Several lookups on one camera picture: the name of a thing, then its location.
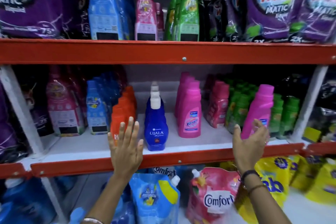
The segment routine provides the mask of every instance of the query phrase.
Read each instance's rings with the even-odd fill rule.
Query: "blue comfort pouch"
[[[168,176],[134,174],[129,182],[138,224],[177,224],[180,192]]]

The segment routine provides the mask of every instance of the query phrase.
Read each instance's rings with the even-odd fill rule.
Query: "white shelf board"
[[[166,119],[169,128],[166,148],[163,151],[149,151],[145,145],[144,155],[232,148],[232,135],[226,128],[213,128],[204,117],[202,117],[201,122],[201,136],[189,139],[179,137],[173,113],[166,113]],[[139,114],[138,121],[140,123],[138,137],[144,138],[145,115]],[[280,144],[288,144],[288,142],[273,139],[268,143],[268,145]],[[46,163],[109,157],[110,150],[107,143],[107,135],[92,135],[86,130],[80,136],[58,138],[49,152],[37,159],[36,162]]]
[[[102,185],[107,182],[112,173],[100,173],[89,175],[81,194],[74,206],[82,207],[89,211],[100,196]],[[284,213],[293,224],[330,224],[334,223],[336,205],[321,205],[310,201],[296,189],[290,188],[287,200],[283,207]],[[225,215],[223,223],[227,224],[247,224],[233,207]],[[185,209],[180,208],[178,224],[190,224],[185,217]]]

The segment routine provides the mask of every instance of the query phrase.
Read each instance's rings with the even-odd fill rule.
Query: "pink detergent bottle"
[[[135,15],[135,39],[157,41],[156,5],[153,0],[138,0]]]
[[[247,139],[253,131],[253,120],[260,120],[264,126],[268,126],[271,116],[271,108],[273,107],[273,91],[274,87],[268,84],[260,84],[258,92],[250,105],[249,112],[244,122],[242,139]]]
[[[78,99],[78,103],[79,103],[79,106],[80,106],[81,111],[82,111],[84,126],[87,127],[86,95],[83,92],[83,88],[81,87],[80,81],[73,74],[70,65],[66,66],[66,70],[68,72],[68,76],[69,76],[69,80],[70,80],[70,83],[71,83],[71,86],[72,86],[72,90],[74,91],[74,93],[75,93],[75,95]]]
[[[85,130],[82,112],[71,85],[61,76],[58,65],[50,65],[46,94],[55,134],[62,137],[81,135]]]
[[[156,23],[157,23],[157,40],[163,41],[164,35],[164,22],[163,22],[163,11],[160,3],[155,3],[156,5]]]
[[[192,81],[195,81],[195,77],[187,76],[187,78],[184,82],[184,85],[182,86],[180,100],[179,100],[179,104],[177,106],[177,113],[176,113],[176,115],[177,115],[177,117],[176,117],[177,125],[180,124],[180,118],[181,118],[181,112],[182,112],[182,103],[184,101],[184,97],[186,96],[188,86]]]
[[[229,88],[228,84],[221,81],[218,81],[213,88],[205,118],[214,128],[224,126],[226,111],[228,110]]]
[[[187,92],[181,105],[181,117],[178,124],[178,135],[182,138],[195,138],[201,135],[201,90],[200,82],[188,84]]]
[[[177,117],[177,110],[179,108],[179,103],[181,101],[182,89],[185,87],[185,82],[186,82],[186,79],[189,75],[190,75],[189,72],[182,72],[181,73],[180,84],[179,84],[178,89],[177,89],[177,97],[176,97],[176,103],[175,103],[175,111],[174,111],[175,117]]]

